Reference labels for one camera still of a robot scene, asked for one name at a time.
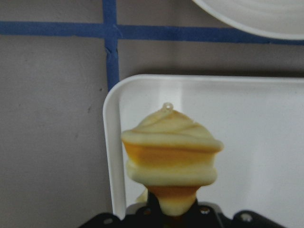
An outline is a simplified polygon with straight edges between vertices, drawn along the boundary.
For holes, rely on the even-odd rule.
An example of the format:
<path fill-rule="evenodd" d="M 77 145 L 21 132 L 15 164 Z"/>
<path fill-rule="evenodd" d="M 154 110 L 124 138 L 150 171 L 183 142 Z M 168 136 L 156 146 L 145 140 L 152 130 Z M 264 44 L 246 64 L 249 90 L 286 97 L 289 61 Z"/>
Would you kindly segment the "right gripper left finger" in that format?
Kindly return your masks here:
<path fill-rule="evenodd" d="M 79 228 L 119 228 L 122 221 L 112 213 L 100 213 Z"/>

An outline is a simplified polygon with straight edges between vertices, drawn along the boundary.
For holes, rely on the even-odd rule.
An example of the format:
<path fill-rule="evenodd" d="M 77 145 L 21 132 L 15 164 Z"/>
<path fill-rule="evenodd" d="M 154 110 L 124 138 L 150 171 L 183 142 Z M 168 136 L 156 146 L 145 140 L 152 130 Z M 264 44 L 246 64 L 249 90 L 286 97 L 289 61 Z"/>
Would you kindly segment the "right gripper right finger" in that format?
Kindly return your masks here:
<path fill-rule="evenodd" d="M 284 228 L 284 226 L 250 210 L 236 213 L 231 222 L 232 228 Z"/>

